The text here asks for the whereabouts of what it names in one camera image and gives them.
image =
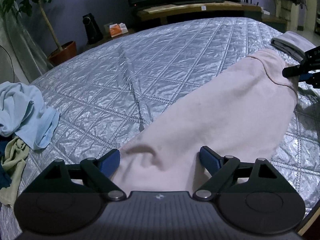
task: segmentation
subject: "floor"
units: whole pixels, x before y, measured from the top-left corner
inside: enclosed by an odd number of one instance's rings
[[[313,43],[315,46],[320,46],[320,36],[318,34],[309,31],[296,31],[297,34],[306,38],[308,41]]]

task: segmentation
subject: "dark blue cloth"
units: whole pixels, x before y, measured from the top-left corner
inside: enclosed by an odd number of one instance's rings
[[[8,142],[10,142],[11,140],[12,140],[12,136],[3,137],[0,135],[0,160],[1,160],[1,157],[4,156],[5,147],[7,146]]]
[[[9,175],[4,171],[2,166],[0,165],[0,189],[3,187],[9,187],[12,180],[10,179]]]

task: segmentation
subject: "electrical cord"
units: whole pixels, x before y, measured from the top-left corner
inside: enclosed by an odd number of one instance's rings
[[[11,68],[12,68],[12,74],[13,74],[13,83],[14,83],[14,81],[15,81],[15,78],[14,78],[15,73],[14,73],[14,68],[13,68],[12,59],[11,59],[11,57],[10,57],[10,54],[7,52],[7,50],[6,50],[4,47],[2,47],[1,45],[0,45],[0,47],[1,47],[2,49],[4,49],[4,51],[8,54],[8,56],[9,56],[9,58],[10,58],[10,61],[11,61]]]

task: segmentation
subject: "folded clothes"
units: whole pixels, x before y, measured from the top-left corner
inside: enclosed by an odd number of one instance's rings
[[[180,98],[119,148],[111,180],[127,194],[193,193],[208,179],[197,157],[204,145],[242,162],[269,159],[297,103],[298,78],[284,78],[286,66],[275,51],[263,49]]]
[[[58,125],[59,112],[47,107],[36,86],[0,84],[0,135],[15,133],[33,150],[45,148]]]
[[[287,31],[271,39],[271,45],[301,62],[306,51],[315,48],[310,41],[297,33]]]
[[[22,171],[26,165],[25,158],[28,154],[29,147],[19,137],[12,139],[5,148],[5,155],[2,157],[1,165],[3,170],[10,176],[12,182],[9,187],[0,189],[0,202],[4,205],[10,205],[13,208]]]

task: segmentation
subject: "window curtain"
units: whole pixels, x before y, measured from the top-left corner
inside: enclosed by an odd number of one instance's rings
[[[25,74],[23,73],[17,57],[13,51],[11,42],[8,39],[7,32],[4,28],[4,21],[0,16],[0,83],[23,82],[29,84]]]
[[[21,15],[18,14],[17,17],[15,16],[17,6],[13,7],[12,10],[5,15],[1,8],[0,11],[4,31],[27,80],[32,82],[51,70],[53,66],[48,62],[44,52],[33,41],[30,33],[23,26]]]

